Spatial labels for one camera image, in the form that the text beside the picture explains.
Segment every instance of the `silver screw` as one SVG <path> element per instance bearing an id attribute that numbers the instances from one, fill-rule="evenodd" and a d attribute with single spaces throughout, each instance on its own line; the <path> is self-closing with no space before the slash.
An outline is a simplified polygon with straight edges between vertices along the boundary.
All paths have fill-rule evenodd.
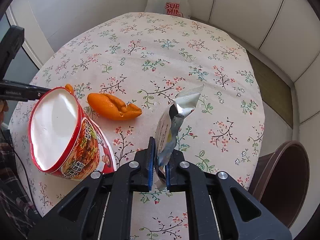
<path id="1" fill-rule="evenodd" d="M 139 166 L 139 163 L 136 162 L 136 161 L 132 161 L 132 162 L 129 163 L 129 167 L 130 167 L 130 168 L 136 168 L 136 167 L 138 167 L 138 166 Z"/>
<path id="2" fill-rule="evenodd" d="M 90 174 L 90 177 L 93 178 L 93 179 L 97 179 L 101 176 L 101 173 L 98 172 L 98 171 L 94 171 Z"/>
<path id="3" fill-rule="evenodd" d="M 221 171 L 221 172 L 218 173 L 218 177 L 220 179 L 226 179 L 228 177 L 228 174 L 226 172 L 224 172 L 224 171 Z"/>
<path id="4" fill-rule="evenodd" d="M 190 163 L 188 163 L 188 162 L 180 162 L 180 167 L 182 167 L 182 168 L 187 168 L 189 166 L 190 166 Z"/>

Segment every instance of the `person's hand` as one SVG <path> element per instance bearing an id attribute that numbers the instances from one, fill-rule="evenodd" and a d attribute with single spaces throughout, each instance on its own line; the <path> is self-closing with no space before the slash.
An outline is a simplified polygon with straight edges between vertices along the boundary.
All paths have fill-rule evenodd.
<path id="1" fill-rule="evenodd" d="M 4 112 L 9 110 L 8 103 L 6 100 L 0 100 L 0 125 L 3 122 Z"/>

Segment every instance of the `silver packaging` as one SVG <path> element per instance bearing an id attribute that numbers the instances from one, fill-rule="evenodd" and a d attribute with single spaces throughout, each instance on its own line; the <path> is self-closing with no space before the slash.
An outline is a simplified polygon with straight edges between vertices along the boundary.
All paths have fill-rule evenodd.
<path id="1" fill-rule="evenodd" d="M 204 86 L 180 92 L 173 104 L 164 111 L 156 130 L 155 169 L 158 177 L 165 180 L 164 166 L 177 145 L 177 135 L 183 120 L 196 108 Z"/>

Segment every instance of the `round table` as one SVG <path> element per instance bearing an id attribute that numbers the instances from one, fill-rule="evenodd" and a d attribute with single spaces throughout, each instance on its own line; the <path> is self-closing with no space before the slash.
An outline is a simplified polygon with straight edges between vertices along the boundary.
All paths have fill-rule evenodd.
<path id="1" fill-rule="evenodd" d="M 64 45 L 31 84 L 70 83 L 86 113 L 104 131 L 117 166 L 148 146 L 159 118 L 183 89 L 204 84 L 195 111 L 182 124 L 176 149 L 205 172 L 228 172 L 248 189 L 262 142 L 264 112 L 247 53 L 225 32 L 188 19 L 128 13 L 102 23 Z M 93 111 L 88 93 L 109 93 L 142 109 L 131 121 L 111 121 Z M 9 129 L 45 215 L 77 182 L 39 171 L 32 163 L 27 124 L 34 101 L 19 102 Z M 19 176 L 27 188 L 19 161 Z M 188 239 L 184 193 L 158 187 L 133 197 L 131 238 Z"/>

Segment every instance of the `paper cup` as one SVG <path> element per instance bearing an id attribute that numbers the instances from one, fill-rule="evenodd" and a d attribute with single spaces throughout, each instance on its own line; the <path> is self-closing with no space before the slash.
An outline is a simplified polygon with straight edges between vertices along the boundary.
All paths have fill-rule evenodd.
<path id="1" fill-rule="evenodd" d="M 36 103 L 28 136 L 33 163 L 43 172 L 81 181 L 92 171 L 116 171 L 102 130 L 63 87 L 50 90 Z"/>

